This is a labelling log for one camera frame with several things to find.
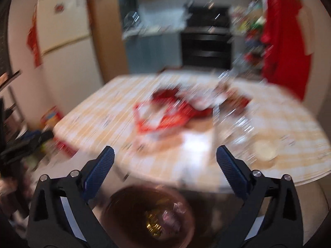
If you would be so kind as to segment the round white plastic lid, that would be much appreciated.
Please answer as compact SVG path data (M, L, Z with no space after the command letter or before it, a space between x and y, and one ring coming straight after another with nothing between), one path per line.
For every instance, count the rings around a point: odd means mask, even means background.
M269 162L278 155L278 147L274 142L258 140L253 144L253 150L258 160Z

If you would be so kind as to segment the cream refrigerator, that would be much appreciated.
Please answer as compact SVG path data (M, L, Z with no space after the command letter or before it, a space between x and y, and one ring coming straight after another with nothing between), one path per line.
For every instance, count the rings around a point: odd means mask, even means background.
M44 80L66 115L103 86L87 0L38 0L36 31Z

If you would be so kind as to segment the clear plastic clamshell container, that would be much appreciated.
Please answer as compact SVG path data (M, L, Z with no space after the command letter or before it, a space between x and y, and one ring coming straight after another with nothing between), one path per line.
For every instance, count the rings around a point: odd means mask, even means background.
M247 148L255 134L255 128L247 114L237 114L224 105L213 107L213 147Z

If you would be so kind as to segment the red snack bag on floor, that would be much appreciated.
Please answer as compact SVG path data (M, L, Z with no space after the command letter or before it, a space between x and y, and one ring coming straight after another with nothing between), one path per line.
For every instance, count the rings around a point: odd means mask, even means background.
M46 129L53 130L55 125L63 118L63 114L59 111L59 109L54 106L50 108L40 119L41 124ZM64 141L59 140L57 137L54 137L55 146L60 151L63 151L68 157L73 157L77 150L70 147Z

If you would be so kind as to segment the brown round trash bin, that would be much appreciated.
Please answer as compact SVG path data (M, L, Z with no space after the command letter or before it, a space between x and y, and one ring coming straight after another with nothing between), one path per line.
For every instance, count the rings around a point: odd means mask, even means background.
M187 247L195 232L186 199L162 185L132 185L115 192L100 223L118 247Z

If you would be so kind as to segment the crumpled red paper bag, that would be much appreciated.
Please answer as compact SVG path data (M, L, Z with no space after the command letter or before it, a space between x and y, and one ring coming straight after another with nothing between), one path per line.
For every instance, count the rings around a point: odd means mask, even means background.
M220 81L214 91L221 109L234 114L242 114L252 98L242 93L239 89L231 87L228 81Z

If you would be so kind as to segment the red hanging apron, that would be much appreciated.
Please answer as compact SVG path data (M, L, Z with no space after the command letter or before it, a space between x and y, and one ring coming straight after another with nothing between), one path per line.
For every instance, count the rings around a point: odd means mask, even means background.
M311 55L297 16L301 0L267 0L266 23L261 40L265 45L263 77L289 90L300 101L306 93Z

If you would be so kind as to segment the red window snack box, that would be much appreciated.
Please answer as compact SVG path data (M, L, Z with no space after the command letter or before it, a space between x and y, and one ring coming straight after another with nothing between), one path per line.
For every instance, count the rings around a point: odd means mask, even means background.
M186 101L144 101L133 107L135 128L139 134L165 132L185 126L190 120L207 118L212 108L194 108Z

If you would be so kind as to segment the dark red foil wrapper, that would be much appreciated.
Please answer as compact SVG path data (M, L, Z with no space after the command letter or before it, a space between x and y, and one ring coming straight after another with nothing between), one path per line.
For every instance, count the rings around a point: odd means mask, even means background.
M151 96L151 100L155 103L170 103L176 102L177 97L176 94L178 93L179 88L160 88L153 92Z

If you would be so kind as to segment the black built-in oven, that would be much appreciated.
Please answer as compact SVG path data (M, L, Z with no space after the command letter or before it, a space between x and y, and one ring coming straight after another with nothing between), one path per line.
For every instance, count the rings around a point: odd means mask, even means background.
M229 7L191 1L184 8L186 26L180 33L183 65L230 69L233 36Z

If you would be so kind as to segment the grey kitchen cabinets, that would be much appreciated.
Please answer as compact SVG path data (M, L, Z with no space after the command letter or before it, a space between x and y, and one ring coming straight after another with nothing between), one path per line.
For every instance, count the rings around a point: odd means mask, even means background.
M168 26L129 29L122 34L131 74L182 66L181 29Z

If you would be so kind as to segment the yellow plaid tablecloth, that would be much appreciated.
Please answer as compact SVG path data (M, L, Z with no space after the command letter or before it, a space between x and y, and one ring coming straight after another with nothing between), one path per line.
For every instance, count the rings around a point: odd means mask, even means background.
M88 153L107 145L116 153L115 164L137 178L186 185L193 190L225 191L229 185L215 160L216 138L210 118L190 121L160 142L136 136L135 104L147 100L161 85L186 83L214 87L216 77L203 74L138 74L116 77L92 94L54 128L55 136ZM314 117L289 92L276 85L236 80L234 86L252 98L248 117L256 139L276 144L270 163L249 160L265 176L292 176L296 185L330 173L330 143Z

